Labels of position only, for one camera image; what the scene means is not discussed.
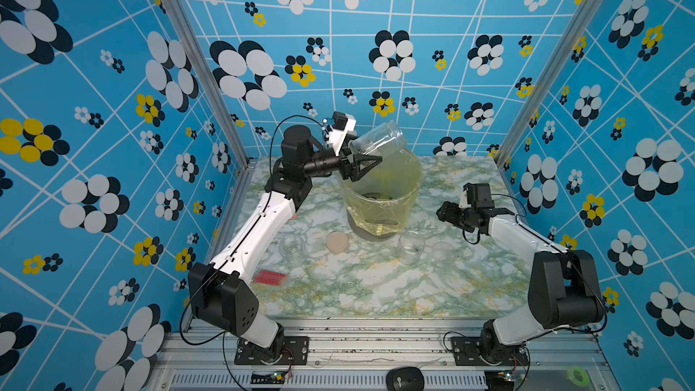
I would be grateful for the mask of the round wooden jar lid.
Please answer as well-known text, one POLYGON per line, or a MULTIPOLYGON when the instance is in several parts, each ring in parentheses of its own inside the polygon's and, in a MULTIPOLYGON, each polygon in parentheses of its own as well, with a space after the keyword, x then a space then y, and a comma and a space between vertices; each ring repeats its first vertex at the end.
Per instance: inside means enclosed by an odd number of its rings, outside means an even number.
POLYGON ((342 232, 334 231, 329 233, 325 238, 327 249, 331 253, 344 253, 349 247, 349 237, 342 232))

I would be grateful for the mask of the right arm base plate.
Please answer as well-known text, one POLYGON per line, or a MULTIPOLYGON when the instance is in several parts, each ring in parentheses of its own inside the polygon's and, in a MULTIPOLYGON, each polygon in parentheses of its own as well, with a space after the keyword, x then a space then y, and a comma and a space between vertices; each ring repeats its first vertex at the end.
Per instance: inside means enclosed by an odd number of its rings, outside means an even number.
POLYGON ((494 340, 451 338, 454 362, 460 367, 528 367, 530 359, 521 346, 504 346, 494 340))

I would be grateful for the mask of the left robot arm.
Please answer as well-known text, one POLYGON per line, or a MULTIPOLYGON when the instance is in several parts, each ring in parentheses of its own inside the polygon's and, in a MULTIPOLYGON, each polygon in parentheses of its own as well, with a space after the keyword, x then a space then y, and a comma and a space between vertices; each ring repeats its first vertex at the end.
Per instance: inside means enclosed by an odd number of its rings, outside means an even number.
POLYGON ((294 125, 283 135, 282 155, 271 166, 258 206, 233 240, 209 264, 195 264, 188 275, 190 310, 202 320, 248 343, 266 362, 280 358, 284 329, 260 311, 250 284, 280 229, 297 213, 315 177, 337 172, 357 182, 382 162, 379 154, 354 152, 349 126, 329 131, 326 141, 308 127, 294 125))

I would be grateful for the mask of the clear plastic tea jar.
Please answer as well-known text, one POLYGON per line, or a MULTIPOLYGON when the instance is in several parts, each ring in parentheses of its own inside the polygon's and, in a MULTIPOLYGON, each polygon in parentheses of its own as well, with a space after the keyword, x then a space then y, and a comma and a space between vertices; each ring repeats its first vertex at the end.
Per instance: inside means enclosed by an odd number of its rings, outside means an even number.
POLYGON ((425 249, 425 237, 412 230, 401 233, 398 239, 398 260, 402 264, 417 264, 425 249))

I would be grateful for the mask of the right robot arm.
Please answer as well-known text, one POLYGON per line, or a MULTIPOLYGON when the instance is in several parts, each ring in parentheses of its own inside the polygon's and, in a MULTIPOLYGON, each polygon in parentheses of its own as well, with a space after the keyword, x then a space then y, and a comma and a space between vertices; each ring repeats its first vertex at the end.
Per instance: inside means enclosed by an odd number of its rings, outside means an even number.
POLYGON ((506 208, 462 208, 446 201, 436 215, 464 234, 487 235, 504 244, 530 266, 526 303, 483 325, 479 348, 486 362, 500 363, 553 331, 586 331, 589 324, 607 322, 590 253, 548 240, 506 208))

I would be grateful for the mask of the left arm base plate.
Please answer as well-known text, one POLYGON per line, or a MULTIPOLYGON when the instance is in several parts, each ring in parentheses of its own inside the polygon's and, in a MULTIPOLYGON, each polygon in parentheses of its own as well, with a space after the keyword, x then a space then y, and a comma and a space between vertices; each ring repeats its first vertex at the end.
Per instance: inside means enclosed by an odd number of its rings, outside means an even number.
POLYGON ((235 360, 237 366, 305 366, 311 339, 306 336, 281 336, 269 348, 240 339, 235 360))

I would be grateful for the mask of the jar with wooden lid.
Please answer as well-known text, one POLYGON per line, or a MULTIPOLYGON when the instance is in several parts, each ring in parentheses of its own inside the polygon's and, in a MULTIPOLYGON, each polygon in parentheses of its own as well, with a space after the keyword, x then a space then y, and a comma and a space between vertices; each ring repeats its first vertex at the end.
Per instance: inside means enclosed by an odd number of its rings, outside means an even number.
POLYGON ((403 130, 394 122, 388 121, 349 143, 353 154, 380 156, 385 159, 407 145, 403 130))
POLYGON ((300 262, 305 256, 305 241, 298 235, 287 235, 280 240, 280 254, 285 262, 300 262))

